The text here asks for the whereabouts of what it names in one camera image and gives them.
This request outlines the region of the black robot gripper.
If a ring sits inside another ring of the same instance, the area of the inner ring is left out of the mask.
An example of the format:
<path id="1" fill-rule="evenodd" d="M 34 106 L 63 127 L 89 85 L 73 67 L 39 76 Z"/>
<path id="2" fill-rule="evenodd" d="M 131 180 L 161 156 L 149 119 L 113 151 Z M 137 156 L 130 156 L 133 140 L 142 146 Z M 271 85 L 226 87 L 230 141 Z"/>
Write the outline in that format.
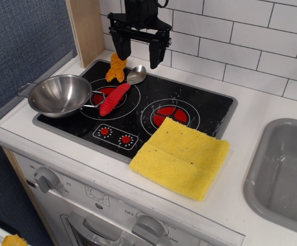
<path id="1" fill-rule="evenodd" d="M 125 13 L 109 13 L 110 34 L 120 59 L 131 54 L 131 39 L 149 43 L 150 68 L 155 69 L 164 60 L 166 48 L 171 45 L 172 27 L 158 18 L 158 1 L 124 1 Z"/>

